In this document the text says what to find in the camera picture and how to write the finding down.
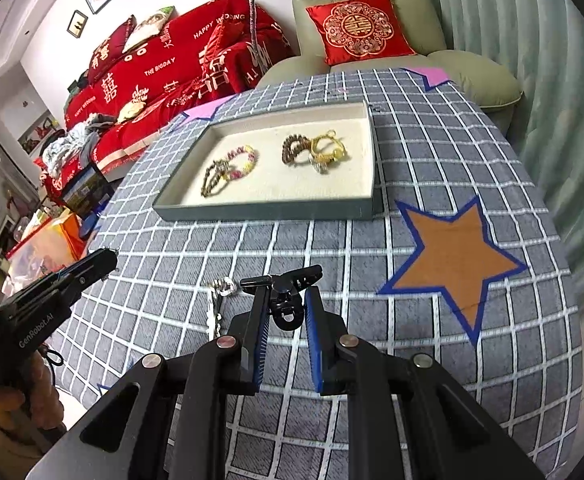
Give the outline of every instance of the green curtain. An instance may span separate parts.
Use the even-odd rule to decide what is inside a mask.
[[[584,18],[571,0],[433,0],[449,48],[505,66],[524,98],[508,140],[554,216],[584,306]]]

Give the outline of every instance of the green leather armchair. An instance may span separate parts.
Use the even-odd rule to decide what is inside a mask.
[[[438,66],[478,104],[503,134],[512,120],[514,105],[521,98],[517,79],[491,59],[472,52],[448,50],[437,13],[430,0],[392,0],[403,34],[417,52],[415,56],[383,57],[328,66],[321,35],[306,7],[342,0],[293,0],[294,19],[301,55],[274,65],[258,88],[294,81],[312,75],[356,70]]]

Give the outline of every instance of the sleeve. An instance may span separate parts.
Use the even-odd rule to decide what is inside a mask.
[[[0,472],[6,480],[24,480],[40,458],[35,446],[15,442],[0,430]]]

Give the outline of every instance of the plastic bag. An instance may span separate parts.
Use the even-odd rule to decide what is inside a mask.
[[[77,262],[85,248],[78,238],[78,229],[77,216],[63,214],[55,220],[46,220],[9,251],[3,295],[9,297],[38,278]]]

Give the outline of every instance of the blue gripper pad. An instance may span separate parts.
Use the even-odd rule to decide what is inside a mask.
[[[265,373],[265,352],[267,351],[267,336],[269,335],[269,312],[263,309],[264,316],[259,325],[259,342],[254,355],[254,384],[261,386],[263,374]]]
[[[319,335],[316,328],[312,295],[310,289],[305,291],[305,330],[307,331],[307,346],[310,351],[310,367],[312,368],[312,383],[314,391],[323,392],[323,353],[319,345]]]

